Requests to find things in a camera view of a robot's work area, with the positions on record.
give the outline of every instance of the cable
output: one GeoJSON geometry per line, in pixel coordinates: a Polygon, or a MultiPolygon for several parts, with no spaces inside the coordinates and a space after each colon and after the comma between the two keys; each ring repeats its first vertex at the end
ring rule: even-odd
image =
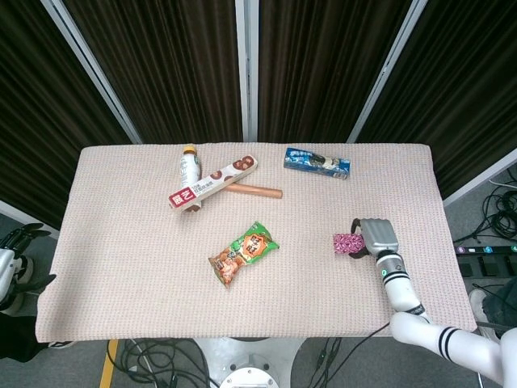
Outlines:
{"type": "Polygon", "coordinates": [[[316,369],[313,372],[313,375],[310,377],[310,382],[307,387],[310,387],[313,384],[314,376],[316,376],[317,371],[322,367],[323,361],[326,358],[326,347],[329,345],[330,338],[326,339],[325,346],[320,351],[320,355],[317,357],[316,369]]]}
{"type": "Polygon", "coordinates": [[[479,322],[479,321],[476,321],[476,324],[478,326],[488,327],[490,329],[495,329],[495,330],[501,331],[501,332],[509,331],[511,329],[515,329],[515,327],[513,327],[513,326],[498,325],[497,323],[490,323],[490,322],[479,322]]]}
{"type": "Polygon", "coordinates": [[[489,287],[503,287],[504,285],[483,285],[483,287],[485,287],[486,289],[489,288],[489,287]]]}
{"type": "MultiPolygon", "coordinates": [[[[129,340],[137,346],[137,349],[140,351],[140,353],[144,352],[142,350],[142,348],[140,347],[140,345],[133,338],[131,338],[129,340]]],[[[153,374],[153,368],[151,368],[151,365],[149,364],[149,360],[147,359],[147,356],[143,356],[143,358],[144,358],[145,364],[147,365],[147,368],[149,368],[149,371],[153,374]]],[[[154,383],[154,388],[158,388],[158,385],[156,384],[156,382],[154,383]]]]}
{"type": "MultiPolygon", "coordinates": [[[[334,350],[335,350],[335,354],[332,356],[332,349],[330,350],[330,354],[329,354],[329,358],[327,359],[327,362],[326,362],[326,365],[325,365],[325,370],[323,371],[322,375],[317,379],[317,381],[314,383],[314,385],[311,387],[311,388],[317,388],[318,387],[318,384],[320,382],[321,385],[319,386],[320,388],[323,388],[323,387],[327,387],[327,384],[330,382],[330,380],[332,380],[334,378],[334,376],[336,375],[336,373],[345,365],[345,363],[348,361],[348,359],[351,357],[351,355],[355,352],[355,350],[357,350],[357,348],[359,346],[361,346],[362,344],[364,344],[366,341],[368,341],[370,338],[372,338],[375,334],[377,334],[379,331],[382,331],[384,330],[386,327],[389,326],[389,323],[386,323],[383,327],[380,327],[378,328],[377,330],[375,330],[374,332],[372,332],[371,334],[369,334],[367,337],[363,338],[360,342],[357,343],[356,346],[354,346],[352,348],[352,350],[349,351],[349,353],[347,354],[347,356],[345,357],[345,359],[341,362],[341,364],[339,364],[338,368],[330,375],[330,377],[328,377],[329,375],[329,372],[330,372],[330,367],[332,366],[332,364],[334,363],[335,361],[335,358],[336,356],[338,355],[338,350],[339,350],[339,347],[341,346],[341,338],[338,338],[338,339],[335,339],[334,340],[334,343],[333,343],[333,346],[334,347],[334,350]]],[[[320,367],[322,366],[322,362],[320,363],[319,359],[318,359],[318,365],[317,365],[317,368],[316,368],[316,371],[318,371],[320,369],[320,367]]]]}
{"type": "Polygon", "coordinates": [[[514,182],[517,182],[517,179],[511,174],[511,171],[510,171],[510,168],[507,168],[506,169],[506,172],[508,173],[508,175],[510,176],[510,178],[514,181],[514,182]]]}
{"type": "Polygon", "coordinates": [[[485,388],[485,386],[483,385],[483,380],[481,379],[481,375],[479,373],[477,374],[477,383],[479,384],[479,388],[485,388]]]}
{"type": "MultiPolygon", "coordinates": [[[[508,185],[509,183],[516,183],[517,180],[513,178],[510,171],[508,170],[508,174],[510,174],[512,180],[509,182],[501,183],[504,185],[508,185]]],[[[497,186],[484,200],[481,205],[481,211],[483,214],[483,219],[481,223],[477,226],[477,228],[470,234],[462,238],[458,238],[453,242],[461,243],[464,240],[468,240],[474,238],[479,241],[478,237],[497,237],[504,238],[506,240],[517,243],[517,191],[510,190],[504,192],[502,195],[496,194],[497,190],[502,189],[502,186],[497,186]],[[493,214],[489,215],[490,205],[494,201],[495,208],[497,211],[493,214]],[[490,230],[494,232],[494,234],[483,234],[482,232],[486,230],[490,230]]]]}
{"type": "Polygon", "coordinates": [[[183,379],[190,382],[195,388],[210,388],[212,385],[219,387],[217,382],[210,378],[208,363],[203,351],[193,339],[127,339],[124,341],[119,363],[111,356],[108,345],[109,341],[106,352],[110,362],[134,382],[151,383],[154,384],[155,388],[175,388],[184,386],[184,384],[179,383],[183,379]],[[203,361],[203,368],[180,346],[186,343],[195,345],[203,361]],[[177,368],[174,359],[178,356],[193,364],[201,375],[177,368]],[[139,367],[138,371],[132,370],[134,365],[139,367]],[[170,376],[170,378],[165,379],[164,374],[170,376]]]}
{"type": "Polygon", "coordinates": [[[472,286],[475,288],[475,289],[482,289],[483,291],[485,291],[486,293],[489,293],[490,295],[494,295],[496,298],[498,298],[501,302],[503,302],[505,305],[509,306],[512,310],[515,310],[517,311],[517,308],[515,308],[515,306],[513,306],[512,304],[508,303],[507,301],[505,301],[504,299],[502,299],[499,295],[497,295],[496,293],[493,293],[492,291],[490,291],[489,289],[487,289],[486,287],[483,287],[482,285],[478,285],[476,283],[472,283],[472,286]]]}
{"type": "Polygon", "coordinates": [[[377,330],[375,330],[372,334],[370,334],[368,337],[365,337],[363,338],[356,346],[354,346],[352,348],[352,350],[349,351],[349,353],[347,354],[347,356],[345,357],[345,359],[342,361],[341,364],[339,364],[338,368],[334,371],[334,373],[332,373],[332,375],[330,376],[329,378],[329,381],[332,380],[332,378],[336,375],[336,373],[343,367],[343,365],[345,365],[345,363],[348,361],[348,359],[350,358],[350,356],[352,354],[354,354],[355,350],[361,346],[362,344],[364,344],[366,341],[368,341],[370,338],[372,338],[375,334],[377,334],[379,331],[383,331],[386,327],[389,326],[389,323],[386,323],[383,327],[380,327],[378,328],[377,330]]]}
{"type": "Polygon", "coordinates": [[[497,182],[494,182],[492,179],[488,179],[488,181],[491,183],[491,184],[495,184],[496,186],[502,186],[504,188],[513,188],[514,190],[517,190],[517,186],[512,186],[511,184],[506,184],[506,183],[497,183],[497,182]]]}

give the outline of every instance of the black stripe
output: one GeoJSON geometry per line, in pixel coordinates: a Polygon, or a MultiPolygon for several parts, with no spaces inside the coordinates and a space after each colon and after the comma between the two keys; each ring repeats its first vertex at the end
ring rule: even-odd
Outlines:
{"type": "Polygon", "coordinates": [[[460,329],[454,329],[447,334],[447,339],[445,340],[445,345],[443,346],[445,348],[445,354],[447,355],[447,358],[449,361],[454,362],[451,360],[451,357],[449,356],[449,340],[451,339],[451,335],[454,334],[455,331],[458,331],[460,329]]]}
{"type": "Polygon", "coordinates": [[[375,262],[379,261],[380,259],[382,259],[385,256],[391,256],[391,255],[396,256],[396,257],[402,259],[402,257],[398,253],[395,253],[393,251],[382,251],[382,252],[379,252],[379,255],[377,255],[377,258],[375,259],[375,262]]]}
{"type": "Polygon", "coordinates": [[[443,336],[445,335],[446,331],[449,329],[452,329],[452,327],[445,327],[442,330],[442,333],[439,335],[439,338],[438,338],[438,350],[439,350],[439,354],[441,354],[441,356],[443,358],[445,358],[445,355],[443,354],[443,350],[442,350],[442,339],[443,339],[443,336]]]}
{"type": "Polygon", "coordinates": [[[410,277],[407,276],[407,275],[399,275],[399,276],[393,276],[393,277],[390,277],[388,280],[385,281],[385,285],[387,285],[391,280],[395,280],[395,279],[399,279],[401,277],[404,277],[406,279],[409,279],[410,277]]]}
{"type": "Polygon", "coordinates": [[[405,313],[408,313],[408,314],[415,314],[415,315],[420,315],[420,314],[423,314],[426,312],[426,309],[423,308],[422,306],[422,303],[420,303],[418,306],[416,307],[413,307],[412,309],[409,309],[409,310],[406,310],[404,311],[405,313]]]}
{"type": "Polygon", "coordinates": [[[393,271],[386,275],[384,278],[386,279],[388,276],[397,275],[398,273],[405,273],[407,276],[409,276],[409,274],[406,271],[393,271]]]}

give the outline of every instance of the snack box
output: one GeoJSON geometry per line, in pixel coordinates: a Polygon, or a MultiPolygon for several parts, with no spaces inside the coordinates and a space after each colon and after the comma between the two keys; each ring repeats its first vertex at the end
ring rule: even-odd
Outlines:
{"type": "Polygon", "coordinates": [[[203,200],[216,192],[219,192],[229,184],[244,178],[257,168],[259,162],[251,155],[236,160],[225,168],[198,180],[196,183],[178,190],[169,196],[169,204],[172,209],[186,210],[197,200],[203,200]]]}
{"type": "Polygon", "coordinates": [[[346,179],[350,174],[350,159],[332,158],[310,151],[287,148],[284,167],[346,179]]]}

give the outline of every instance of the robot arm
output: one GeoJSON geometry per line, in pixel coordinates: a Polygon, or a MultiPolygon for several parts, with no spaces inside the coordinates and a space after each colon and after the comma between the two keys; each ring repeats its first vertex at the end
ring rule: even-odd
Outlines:
{"type": "Polygon", "coordinates": [[[454,327],[435,325],[414,291],[398,241],[388,220],[354,220],[352,233],[361,227],[365,249],[352,257],[370,254],[376,260],[388,299],[397,313],[391,318],[393,338],[427,348],[458,365],[502,384],[517,387],[517,328],[504,334],[498,345],[489,339],[454,327]]]}
{"type": "Polygon", "coordinates": [[[48,275],[31,284],[19,283],[19,274],[27,268],[27,258],[22,255],[23,252],[34,238],[50,234],[39,230],[41,226],[43,224],[40,223],[27,224],[0,239],[0,311],[9,309],[19,294],[43,288],[56,277],[48,275]]]}

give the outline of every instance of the black curtain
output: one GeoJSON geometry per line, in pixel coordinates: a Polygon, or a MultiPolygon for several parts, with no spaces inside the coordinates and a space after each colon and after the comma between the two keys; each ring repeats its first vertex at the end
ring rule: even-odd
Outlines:
{"type": "Polygon", "coordinates": [[[346,141],[410,3],[261,1],[258,139],[346,141]]]}
{"type": "Polygon", "coordinates": [[[241,141],[234,0],[65,0],[144,142],[241,141]]]}
{"type": "Polygon", "coordinates": [[[431,146],[447,197],[517,147],[517,2],[427,3],[358,141],[431,146]]]}
{"type": "Polygon", "coordinates": [[[0,31],[0,200],[59,228],[81,149],[129,141],[39,1],[0,31]]]}

